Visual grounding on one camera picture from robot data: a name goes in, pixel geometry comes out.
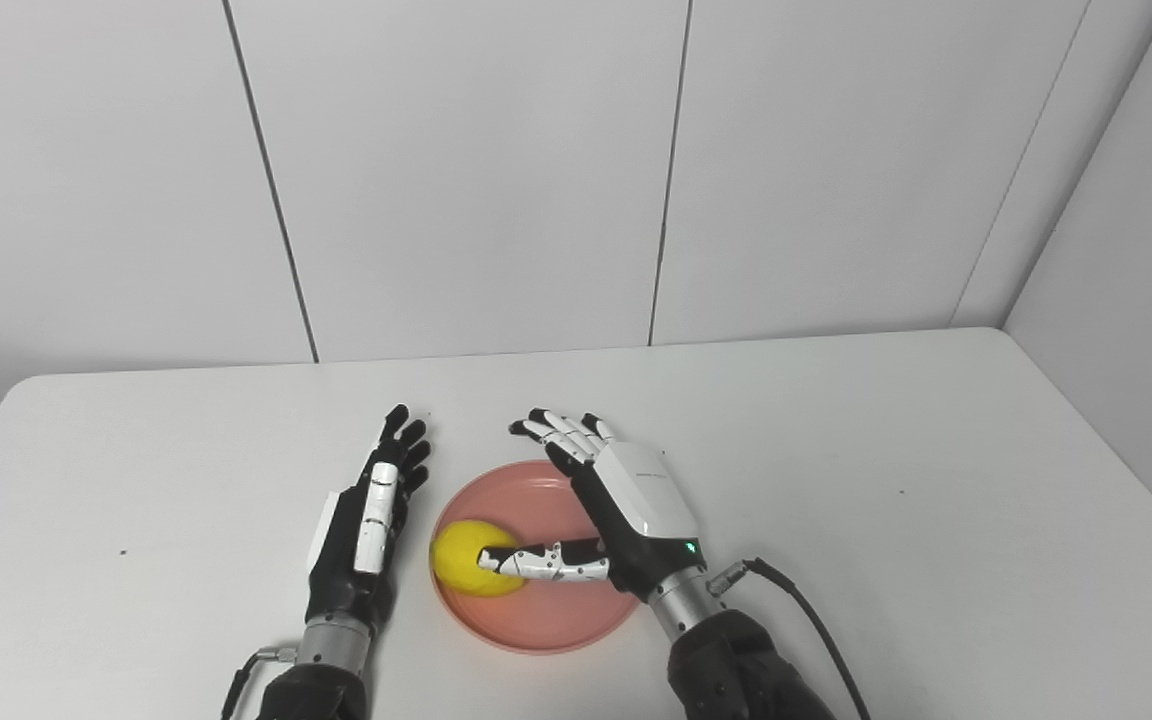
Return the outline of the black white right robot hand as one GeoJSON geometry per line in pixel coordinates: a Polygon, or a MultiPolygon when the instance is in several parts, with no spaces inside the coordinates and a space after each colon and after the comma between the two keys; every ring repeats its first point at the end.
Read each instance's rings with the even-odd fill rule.
{"type": "Polygon", "coordinates": [[[547,450],[596,535],[520,547],[485,544],[477,568],[535,582],[609,582],[650,602],[666,593],[667,579],[707,564],[698,520],[660,452],[617,438],[594,414],[575,420],[544,407],[513,420],[509,433],[547,450]]]}

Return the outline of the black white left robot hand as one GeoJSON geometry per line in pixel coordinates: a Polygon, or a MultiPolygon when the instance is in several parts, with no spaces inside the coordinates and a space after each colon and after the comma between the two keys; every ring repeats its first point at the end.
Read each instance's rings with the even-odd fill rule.
{"type": "Polygon", "coordinates": [[[324,505],[308,558],[305,619],[344,614],[379,632],[396,606],[392,564],[411,497],[429,480],[425,420],[407,406],[385,415],[358,479],[324,505]]]}

